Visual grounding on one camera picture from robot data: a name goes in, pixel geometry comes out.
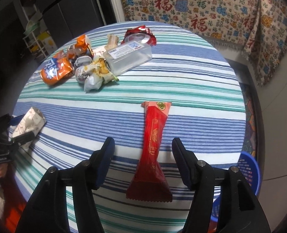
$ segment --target container label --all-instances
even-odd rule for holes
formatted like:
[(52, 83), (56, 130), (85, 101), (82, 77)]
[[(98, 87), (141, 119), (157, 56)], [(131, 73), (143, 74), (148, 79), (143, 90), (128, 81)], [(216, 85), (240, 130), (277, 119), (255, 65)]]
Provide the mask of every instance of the container label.
[(117, 59), (125, 54), (128, 54), (132, 51), (135, 51), (137, 49), (140, 49), (144, 47), (143, 45), (141, 45), (140, 43), (136, 42), (136, 41), (132, 41), (132, 42), (128, 42), (125, 43), (123, 45), (118, 46), (117, 48), (108, 51), (108, 53), (114, 58)]

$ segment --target screw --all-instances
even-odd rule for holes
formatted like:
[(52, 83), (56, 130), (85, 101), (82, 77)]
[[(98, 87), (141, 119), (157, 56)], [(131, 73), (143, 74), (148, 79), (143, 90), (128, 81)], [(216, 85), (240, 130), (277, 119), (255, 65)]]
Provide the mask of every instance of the screw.
[(198, 164), (199, 166), (205, 166), (205, 165), (206, 165), (206, 162), (205, 162), (204, 160), (199, 160), (199, 161), (197, 162), (197, 164)]
[(55, 172), (56, 171), (56, 167), (55, 166), (51, 166), (49, 169), (48, 169), (48, 171), (50, 172), (50, 173), (52, 173), (52, 172)]
[(83, 166), (88, 166), (90, 164), (90, 161), (88, 161), (88, 160), (83, 160), (82, 161), (82, 165)]
[(238, 172), (239, 171), (239, 168), (237, 166), (231, 166), (231, 170), (233, 172)]

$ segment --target clear plastic container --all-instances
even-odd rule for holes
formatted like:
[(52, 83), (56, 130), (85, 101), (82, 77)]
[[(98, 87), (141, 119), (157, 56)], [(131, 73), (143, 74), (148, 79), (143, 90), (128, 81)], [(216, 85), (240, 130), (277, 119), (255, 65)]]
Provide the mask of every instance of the clear plastic container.
[(119, 76), (152, 59), (151, 46), (131, 41), (104, 52), (110, 71)]

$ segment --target striped tablecloth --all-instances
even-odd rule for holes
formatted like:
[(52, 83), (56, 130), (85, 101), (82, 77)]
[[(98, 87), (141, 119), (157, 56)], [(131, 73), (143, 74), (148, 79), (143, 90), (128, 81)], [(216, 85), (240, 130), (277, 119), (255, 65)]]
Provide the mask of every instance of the striped tablecloth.
[[(87, 35), (96, 48), (107, 43), (108, 33), (122, 40), (128, 28), (142, 24), (113, 24)], [(73, 167), (100, 149), (107, 136), (115, 139), (115, 156), (105, 183), (93, 191), (107, 233), (177, 232), (183, 227), (193, 192), (183, 185), (176, 168), (171, 152), (174, 137), (180, 137), (198, 159), (220, 168), (237, 163), (244, 140), (241, 89), (221, 54), (190, 31), (162, 23), (144, 24), (157, 38), (153, 58), (119, 76), (118, 83), (85, 93), (71, 78), (50, 88), (40, 78), (45, 61), (29, 79), (14, 110), (17, 116), (36, 106), (47, 119), (30, 150), (16, 154), (16, 181), (26, 200), (47, 168)], [(171, 203), (125, 197), (142, 151), (143, 101), (172, 102), (158, 157), (173, 194)], [(215, 198), (218, 194), (220, 188), (215, 189)], [(70, 226), (76, 232), (71, 188), (67, 188), (67, 209)]]

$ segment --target blue plastic basket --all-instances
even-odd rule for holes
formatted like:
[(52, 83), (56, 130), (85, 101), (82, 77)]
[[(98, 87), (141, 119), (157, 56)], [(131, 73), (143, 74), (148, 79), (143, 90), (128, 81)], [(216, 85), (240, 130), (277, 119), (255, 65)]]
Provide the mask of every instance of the blue plastic basket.
[[(247, 182), (250, 184), (251, 189), (257, 195), (260, 188), (260, 170), (256, 160), (248, 152), (242, 152), (237, 167), (243, 173)], [(214, 222), (218, 221), (219, 206), (220, 196), (212, 205), (211, 220)]]

